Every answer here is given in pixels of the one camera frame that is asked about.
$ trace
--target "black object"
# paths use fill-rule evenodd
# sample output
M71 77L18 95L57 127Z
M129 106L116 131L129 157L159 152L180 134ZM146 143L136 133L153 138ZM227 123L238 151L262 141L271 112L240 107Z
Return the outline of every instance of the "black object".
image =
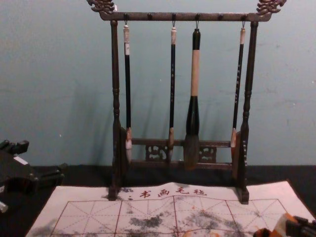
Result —
M287 220L285 224L286 235L292 237L316 237L316 223L308 222L308 219L294 216L296 222Z
M5 140L0 143L0 197L9 192L34 194L40 188L61 185L64 178L62 171L67 165L62 164L55 170L40 174L17 156L26 152L28 146L28 141L14 144Z

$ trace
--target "ink stain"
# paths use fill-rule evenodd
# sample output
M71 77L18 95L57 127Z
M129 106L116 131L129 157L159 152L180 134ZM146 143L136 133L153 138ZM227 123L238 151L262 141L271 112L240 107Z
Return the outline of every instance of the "ink stain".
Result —
M55 226L56 222L57 222L57 219L53 219L46 226L35 228L32 231L32 235L34 237L51 235L53 230L54 230L54 226Z
M84 237L98 237L99 235L97 233L87 233Z
M133 214L133 213L134 213L134 212L133 212L131 206L128 206L127 214Z
M131 188L121 188L120 190L122 192L124 192L124 193L132 193L132 192L134 192Z
M191 216L186 218L186 221L189 226L193 226L195 224L197 227L201 229L215 229L219 226L219 222L222 222L219 217L213 215L211 213L207 213L205 211L199 211L192 213Z
M254 214L256 215L256 217L261 217L259 211L255 211Z
M103 196L101 196L101 198L109 199L109 195L103 195ZM116 201L124 201L124 199L122 199L120 196L118 196Z
M133 229L128 229L126 230L128 232L128 234L126 235L126 237L159 237L160 233L144 233L142 231L136 231Z
M156 215L155 217L151 217L150 219L138 219L133 217L130 219L129 223L135 226L154 228L158 227L162 223L161 216L163 216L162 213Z
M233 229L234 231L241 231L242 230L242 225L238 222L235 222L235 221L224 220L223 224L226 227Z

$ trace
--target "carved dragon finial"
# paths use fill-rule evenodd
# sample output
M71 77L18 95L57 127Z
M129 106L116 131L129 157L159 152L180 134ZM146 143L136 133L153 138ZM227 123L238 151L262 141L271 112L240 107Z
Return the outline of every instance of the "carved dragon finial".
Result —
M90 6L92 7L92 11L95 12L105 12L106 14L112 14L114 10L114 2L112 0L87 0Z
M257 14L263 16L268 13L277 13L281 11L278 6L283 6L285 3L286 0L259 0Z

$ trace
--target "hook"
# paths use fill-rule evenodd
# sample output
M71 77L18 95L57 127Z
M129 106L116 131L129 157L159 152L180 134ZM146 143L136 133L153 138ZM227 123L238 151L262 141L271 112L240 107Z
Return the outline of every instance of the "hook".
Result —
M126 14L126 13L124 13L124 22L125 22L125 24L127 25L127 21L128 21L128 15Z
M148 17L149 20L152 20L153 15L152 15L151 13L148 13L148 14L147 14L147 17Z
M224 17L224 14L222 14L222 13L221 13L221 14L219 14L219 15L218 15L218 20L220 20L220 21L221 21L221 20L223 19L223 17Z
M198 28L199 16L200 16L200 14L196 15L196 26L197 26L197 28Z
M245 14L241 17L242 20L242 27L245 28L246 18L248 17L248 14Z
M174 27L176 24L176 13L172 14L172 26Z

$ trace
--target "white label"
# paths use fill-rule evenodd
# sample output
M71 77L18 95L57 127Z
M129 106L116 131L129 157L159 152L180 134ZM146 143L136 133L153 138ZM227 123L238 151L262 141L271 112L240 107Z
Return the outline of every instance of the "white label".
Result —
M14 159L15 159L16 161L20 162L20 163L23 164L23 165L28 164L25 160L23 160L23 159L20 158L20 157L14 157Z
M125 43L125 55L129 55L129 43Z

